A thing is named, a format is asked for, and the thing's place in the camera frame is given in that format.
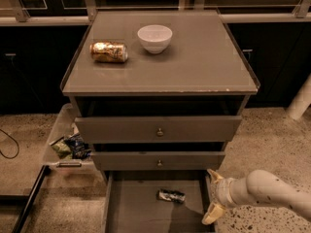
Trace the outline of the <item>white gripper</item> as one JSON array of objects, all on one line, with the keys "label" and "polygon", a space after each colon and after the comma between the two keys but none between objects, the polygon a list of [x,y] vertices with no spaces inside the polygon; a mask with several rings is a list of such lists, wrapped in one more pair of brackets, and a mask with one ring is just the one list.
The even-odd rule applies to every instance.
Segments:
[{"label": "white gripper", "polygon": [[211,185],[214,187],[213,203],[208,207],[201,222],[204,225],[210,225],[222,217],[226,209],[237,207],[231,195],[231,187],[235,182],[234,178],[224,178],[222,175],[212,169],[207,170],[211,177]]}]

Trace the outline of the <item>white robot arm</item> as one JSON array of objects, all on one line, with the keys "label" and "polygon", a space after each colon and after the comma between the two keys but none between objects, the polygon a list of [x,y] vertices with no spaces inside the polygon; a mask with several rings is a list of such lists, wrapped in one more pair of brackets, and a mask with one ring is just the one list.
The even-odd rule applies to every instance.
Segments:
[{"label": "white robot arm", "polygon": [[221,170],[209,172],[213,200],[203,223],[232,220],[236,212],[252,218],[253,208],[310,218],[310,99],[306,81],[286,110],[244,113]]}]

